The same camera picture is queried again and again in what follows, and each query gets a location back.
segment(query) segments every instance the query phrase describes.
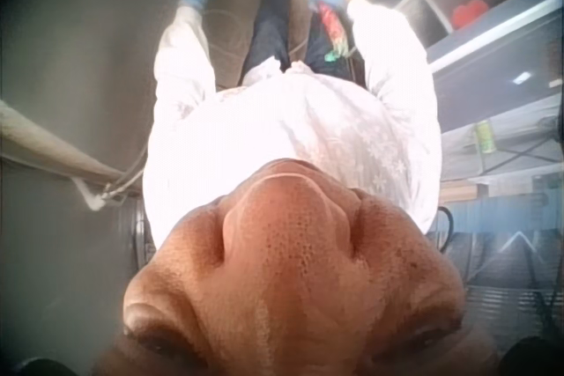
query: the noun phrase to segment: eye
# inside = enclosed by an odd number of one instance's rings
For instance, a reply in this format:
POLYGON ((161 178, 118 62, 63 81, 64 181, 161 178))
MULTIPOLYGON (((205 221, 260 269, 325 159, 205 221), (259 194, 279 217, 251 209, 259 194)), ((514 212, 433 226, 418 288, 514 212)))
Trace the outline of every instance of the eye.
POLYGON ((190 370, 205 370, 207 363, 174 331, 164 328, 144 328, 134 332, 124 328, 123 333, 143 349, 190 370))
POLYGON ((377 354, 372 357, 374 362, 378 361, 392 361, 401 358, 407 358, 432 348, 445 336, 450 335, 452 330, 444 329, 427 329, 404 339, 400 344, 393 348, 377 354))

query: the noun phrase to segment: skin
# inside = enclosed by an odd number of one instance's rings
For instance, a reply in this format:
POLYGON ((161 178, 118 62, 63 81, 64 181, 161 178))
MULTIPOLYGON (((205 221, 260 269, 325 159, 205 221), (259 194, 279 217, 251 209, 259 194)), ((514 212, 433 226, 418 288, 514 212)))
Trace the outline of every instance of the skin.
POLYGON ((402 210, 279 160, 178 223, 97 373, 449 374, 437 357, 485 353, 462 346, 463 314, 457 271, 402 210))

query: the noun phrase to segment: sleeve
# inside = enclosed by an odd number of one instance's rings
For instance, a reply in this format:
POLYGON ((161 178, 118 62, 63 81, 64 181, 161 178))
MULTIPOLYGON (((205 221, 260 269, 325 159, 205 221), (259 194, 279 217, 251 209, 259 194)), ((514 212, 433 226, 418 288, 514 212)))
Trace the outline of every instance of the sleeve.
POLYGON ((442 171, 441 129, 427 52, 405 16, 367 0, 347 10, 365 61, 366 83, 386 107, 411 167, 410 213, 422 232, 436 215, 442 171))
POLYGON ((215 74, 198 11, 184 5, 178 8, 173 24, 160 40, 154 73, 157 102, 153 132, 173 128, 215 93, 215 74))

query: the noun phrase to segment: colorful object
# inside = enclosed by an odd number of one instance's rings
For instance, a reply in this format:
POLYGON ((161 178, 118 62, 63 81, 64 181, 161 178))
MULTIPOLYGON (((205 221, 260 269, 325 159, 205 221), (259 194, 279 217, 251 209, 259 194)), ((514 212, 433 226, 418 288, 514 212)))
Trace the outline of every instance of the colorful object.
POLYGON ((325 62, 335 62, 340 57, 345 57, 349 54, 349 40, 337 13, 323 2, 319 2, 317 7, 319 8, 327 35, 329 35, 333 44, 333 50, 325 55, 325 62))
POLYGON ((491 154, 497 151, 495 147, 494 132, 489 121, 478 122, 475 127, 479 150, 482 154, 491 154))
POLYGON ((471 0, 458 6, 452 14, 452 26, 456 30, 469 26, 476 19, 488 12, 490 7, 483 0, 471 0))

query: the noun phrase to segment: jeans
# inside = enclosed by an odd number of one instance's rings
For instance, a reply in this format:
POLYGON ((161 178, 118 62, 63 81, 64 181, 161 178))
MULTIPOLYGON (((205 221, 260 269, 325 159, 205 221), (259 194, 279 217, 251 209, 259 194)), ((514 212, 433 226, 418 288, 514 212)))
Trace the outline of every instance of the jeans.
MULTIPOLYGON (((249 53, 243 63, 241 82, 245 75, 247 75, 247 72, 271 56, 280 61, 282 71, 290 68, 290 55, 288 54, 289 21, 290 0, 261 0, 258 13, 256 14, 249 53)), ((316 74, 353 81, 353 76, 345 58, 341 57, 333 63, 325 62, 325 55, 332 49, 333 46, 325 32, 321 16, 315 13, 311 19, 309 29, 305 64, 316 74)))

